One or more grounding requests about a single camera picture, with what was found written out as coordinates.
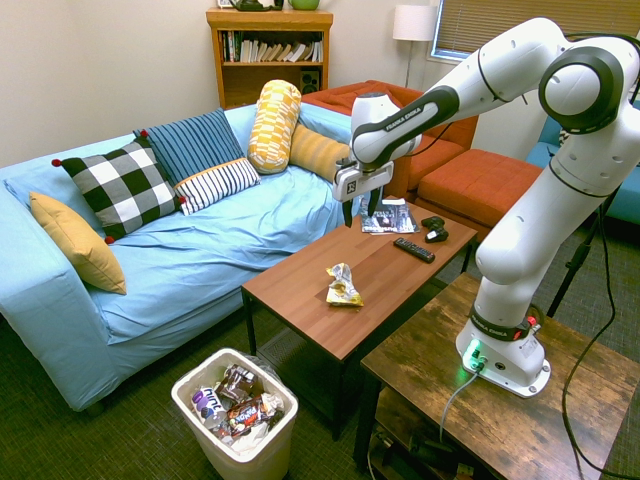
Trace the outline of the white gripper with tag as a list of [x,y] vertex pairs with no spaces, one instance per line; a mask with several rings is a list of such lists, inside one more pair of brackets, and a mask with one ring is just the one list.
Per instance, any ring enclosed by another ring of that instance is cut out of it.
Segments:
[[354,161],[341,166],[335,174],[333,182],[333,197],[342,203],[344,224],[352,226],[352,206],[355,197],[370,192],[367,213],[373,217],[380,202],[383,186],[388,184],[393,176],[394,163],[389,161],[380,167]]

